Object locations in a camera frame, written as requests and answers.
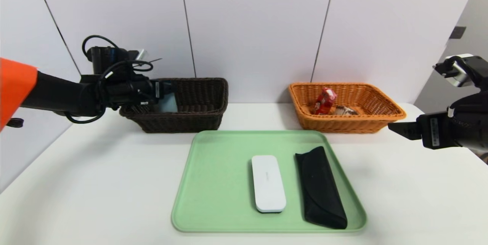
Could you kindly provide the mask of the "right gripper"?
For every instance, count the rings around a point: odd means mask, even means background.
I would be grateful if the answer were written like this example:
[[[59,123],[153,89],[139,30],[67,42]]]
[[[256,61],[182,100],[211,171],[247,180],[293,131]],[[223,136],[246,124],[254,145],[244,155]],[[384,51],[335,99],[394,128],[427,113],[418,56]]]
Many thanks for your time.
[[[481,91],[455,101],[445,112],[424,114],[417,122],[390,122],[388,129],[409,140],[422,139],[429,149],[487,151],[487,116],[487,91]]]

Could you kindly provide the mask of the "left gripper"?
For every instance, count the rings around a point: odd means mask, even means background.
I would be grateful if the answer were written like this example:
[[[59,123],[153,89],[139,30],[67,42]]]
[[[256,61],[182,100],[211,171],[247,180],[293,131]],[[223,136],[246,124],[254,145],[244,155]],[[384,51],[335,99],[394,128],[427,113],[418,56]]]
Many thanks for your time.
[[[160,80],[149,79],[142,82],[138,88],[138,96],[141,97],[141,102],[158,102],[164,97],[161,92],[162,83]],[[177,82],[174,80],[163,81],[163,93],[175,93],[177,91]]]

